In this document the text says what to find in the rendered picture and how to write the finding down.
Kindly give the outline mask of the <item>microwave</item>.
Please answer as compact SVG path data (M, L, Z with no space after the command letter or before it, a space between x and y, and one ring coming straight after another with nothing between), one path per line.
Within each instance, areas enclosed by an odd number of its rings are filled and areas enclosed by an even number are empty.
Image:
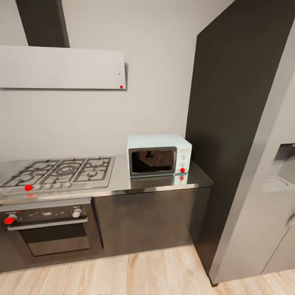
M189 171L192 144L179 134L127 136L128 176Z

